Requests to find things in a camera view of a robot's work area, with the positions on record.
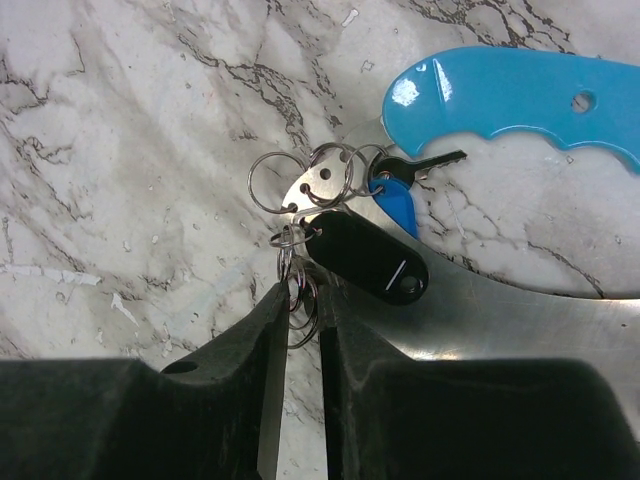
screw hole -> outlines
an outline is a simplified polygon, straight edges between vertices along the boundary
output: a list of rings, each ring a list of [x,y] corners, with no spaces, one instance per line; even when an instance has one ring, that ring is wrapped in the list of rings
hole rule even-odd
[[[400,280],[400,290],[406,294],[416,293],[422,287],[422,281],[412,275],[407,275]]]
[[[576,113],[587,113],[594,105],[595,98],[589,92],[580,92],[571,101],[571,109]]]
[[[162,370],[162,373],[166,374],[174,374],[174,373],[187,373],[193,372],[198,368],[198,364],[196,362],[190,362],[189,360],[178,360],[177,362],[173,362],[171,365],[167,365],[167,367]]]

black plastic object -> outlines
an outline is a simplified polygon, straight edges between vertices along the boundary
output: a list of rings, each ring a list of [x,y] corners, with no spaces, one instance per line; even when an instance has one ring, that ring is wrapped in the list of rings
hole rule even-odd
[[[418,300],[429,272],[422,257],[358,215],[319,214],[309,224],[309,256],[322,267],[391,305]]]
[[[371,167],[369,168],[369,178],[373,179],[381,173],[386,172],[392,177],[401,180],[408,187],[411,187],[416,179],[416,173],[429,170],[430,168],[434,168],[439,165],[457,162],[463,158],[467,158],[467,154],[462,150],[456,150],[455,152],[447,153],[445,155],[439,155],[437,157],[427,158],[425,160],[420,160],[419,162],[411,163],[400,157],[381,157],[371,164]]]
[[[0,362],[0,478],[276,478],[289,297],[164,374],[139,360]]]
[[[385,307],[320,285],[330,480],[640,478],[587,365],[416,362],[363,325],[363,301]],[[164,373],[131,359],[0,362],[0,478],[274,479],[288,307],[276,285]]]
[[[360,321],[361,301],[380,302],[352,294],[318,296],[329,480],[640,479],[633,435],[588,365],[413,361]]]

black plastic key fob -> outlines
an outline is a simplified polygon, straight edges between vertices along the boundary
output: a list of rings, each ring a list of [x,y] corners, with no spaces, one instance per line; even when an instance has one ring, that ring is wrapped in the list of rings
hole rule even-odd
[[[426,290],[429,272],[422,257],[364,218],[329,211],[308,228],[316,232],[306,242],[313,261],[371,295],[407,305]]]

knife handle hole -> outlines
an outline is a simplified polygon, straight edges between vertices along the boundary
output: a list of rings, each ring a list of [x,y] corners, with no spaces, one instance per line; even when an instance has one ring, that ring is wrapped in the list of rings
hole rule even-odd
[[[580,92],[571,101],[571,109],[576,113],[587,113],[595,106],[595,98],[589,92]]]

blue knife handle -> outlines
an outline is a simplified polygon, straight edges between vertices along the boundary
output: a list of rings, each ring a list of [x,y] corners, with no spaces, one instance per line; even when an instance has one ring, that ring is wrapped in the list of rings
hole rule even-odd
[[[640,172],[640,67],[561,53],[499,47],[448,50],[391,85],[382,119],[409,156],[432,140],[473,132],[491,139],[537,132],[557,148],[613,151]],[[583,94],[588,109],[574,111]]]

